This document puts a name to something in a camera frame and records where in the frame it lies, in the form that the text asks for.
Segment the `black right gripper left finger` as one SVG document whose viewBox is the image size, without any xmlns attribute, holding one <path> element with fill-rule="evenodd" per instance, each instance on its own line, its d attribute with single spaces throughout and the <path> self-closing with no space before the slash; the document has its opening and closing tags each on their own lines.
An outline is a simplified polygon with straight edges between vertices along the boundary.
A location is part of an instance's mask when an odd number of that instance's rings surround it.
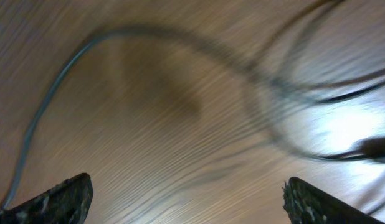
<svg viewBox="0 0 385 224">
<path fill-rule="evenodd" d="M 0 224 L 83 224 L 93 199 L 90 175 L 81 173 L 10 210 Z"/>
</svg>

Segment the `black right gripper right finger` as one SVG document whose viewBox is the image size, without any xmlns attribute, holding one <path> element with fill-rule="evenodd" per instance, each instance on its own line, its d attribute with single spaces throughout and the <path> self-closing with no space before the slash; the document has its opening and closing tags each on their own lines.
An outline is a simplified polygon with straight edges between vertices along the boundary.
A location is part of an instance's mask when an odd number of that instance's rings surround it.
<svg viewBox="0 0 385 224">
<path fill-rule="evenodd" d="M 292 224 L 383 224 L 372 214 L 385 207 L 385 201 L 363 213 L 298 177 L 284 183 L 283 200 Z"/>
</svg>

